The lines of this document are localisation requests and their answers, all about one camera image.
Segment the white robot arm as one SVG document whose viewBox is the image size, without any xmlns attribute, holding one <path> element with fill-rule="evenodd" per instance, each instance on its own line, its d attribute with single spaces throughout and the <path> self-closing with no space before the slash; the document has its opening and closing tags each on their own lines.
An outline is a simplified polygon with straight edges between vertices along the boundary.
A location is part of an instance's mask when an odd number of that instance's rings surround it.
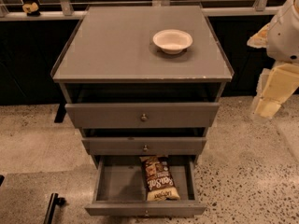
<svg viewBox="0 0 299 224">
<path fill-rule="evenodd" d="M 299 88 L 299 0 L 287 0 L 247 45 L 266 48 L 275 60 L 260 75 L 254 108 L 255 115 L 270 119 Z"/>
</svg>

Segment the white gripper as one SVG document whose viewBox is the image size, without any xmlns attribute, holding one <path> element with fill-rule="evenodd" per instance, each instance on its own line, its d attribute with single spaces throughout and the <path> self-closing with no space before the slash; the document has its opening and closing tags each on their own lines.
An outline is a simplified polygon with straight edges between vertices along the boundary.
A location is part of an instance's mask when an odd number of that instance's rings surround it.
<svg viewBox="0 0 299 224">
<path fill-rule="evenodd" d="M 247 41 L 252 48 L 266 48 L 269 24 L 262 27 Z M 256 96 L 253 99 L 253 113 L 271 119 L 281 106 L 299 88 L 299 64 L 275 62 L 271 69 L 265 68 L 259 76 Z"/>
</svg>

